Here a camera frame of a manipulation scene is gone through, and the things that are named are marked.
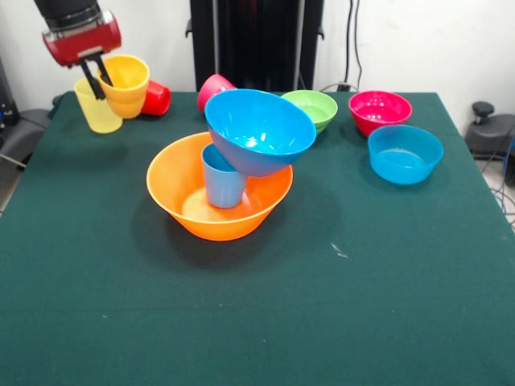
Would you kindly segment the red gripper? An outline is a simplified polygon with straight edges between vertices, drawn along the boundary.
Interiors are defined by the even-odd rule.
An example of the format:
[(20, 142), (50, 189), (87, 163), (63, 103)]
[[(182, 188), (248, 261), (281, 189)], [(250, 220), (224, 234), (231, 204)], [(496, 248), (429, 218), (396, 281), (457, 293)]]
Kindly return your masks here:
[(95, 98), (105, 99), (99, 81), (92, 75), (83, 58), (96, 54), (94, 61), (100, 70), (100, 78), (107, 85), (113, 85), (101, 54), (119, 48), (122, 45), (122, 36), (117, 20), (110, 10), (102, 10), (96, 18), (79, 27), (66, 31), (44, 31), (42, 38), (51, 56), (60, 66), (72, 67), (80, 64)]

